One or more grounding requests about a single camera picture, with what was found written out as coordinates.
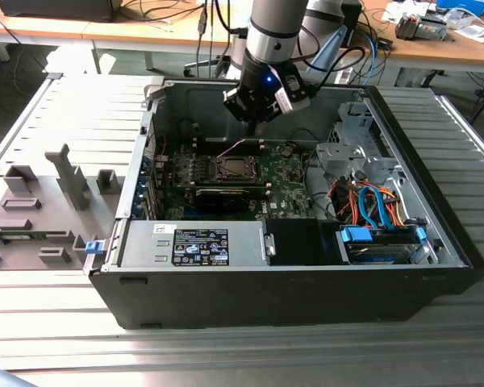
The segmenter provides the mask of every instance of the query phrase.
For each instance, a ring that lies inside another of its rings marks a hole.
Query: motherboard
[[[218,156],[196,144],[170,144],[155,157],[158,218],[258,220],[313,218],[303,186],[305,152],[290,144],[257,144]]]

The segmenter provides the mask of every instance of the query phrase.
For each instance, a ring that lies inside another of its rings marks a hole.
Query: blue latch
[[[86,254],[104,254],[106,252],[106,241],[102,240],[91,240],[86,244],[84,248]]]
[[[373,242],[371,231],[365,227],[345,227],[340,235],[343,242]]]
[[[419,241],[423,243],[427,239],[427,233],[422,227],[416,228],[416,234],[418,235]]]

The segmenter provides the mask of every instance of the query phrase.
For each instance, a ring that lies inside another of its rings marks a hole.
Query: blue cable
[[[371,225],[372,228],[378,228],[378,225],[365,212],[364,196],[365,196],[365,192],[368,189],[371,189],[374,193],[374,196],[377,197],[378,213],[380,214],[380,220],[382,221],[382,224],[388,230],[392,230],[394,226],[391,224],[389,217],[387,216],[382,195],[380,194],[380,192],[378,192],[378,189],[376,189],[375,187],[366,186],[362,188],[361,192],[358,194],[358,210],[361,212],[362,218],[364,218]]]
[[[369,41],[369,44],[371,44],[371,52],[373,53],[373,62],[371,62],[371,69],[369,70],[368,76],[365,78],[365,81],[362,84],[362,85],[365,85],[366,83],[368,83],[369,79],[371,78],[371,74],[374,71],[374,63],[375,63],[375,60],[377,59],[377,48],[374,47],[374,42],[368,34],[363,33],[362,35]]]

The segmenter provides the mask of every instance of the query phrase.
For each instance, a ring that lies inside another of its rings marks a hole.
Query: power connector
[[[386,38],[377,39],[377,48],[379,50],[390,51],[393,49],[393,41]]]
[[[204,35],[207,31],[208,24],[208,8],[204,6],[201,11],[201,16],[199,16],[199,23],[197,25],[197,31],[199,35]]]

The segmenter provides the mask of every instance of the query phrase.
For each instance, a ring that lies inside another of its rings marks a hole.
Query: power supply label
[[[227,230],[176,230],[174,266],[228,266]]]

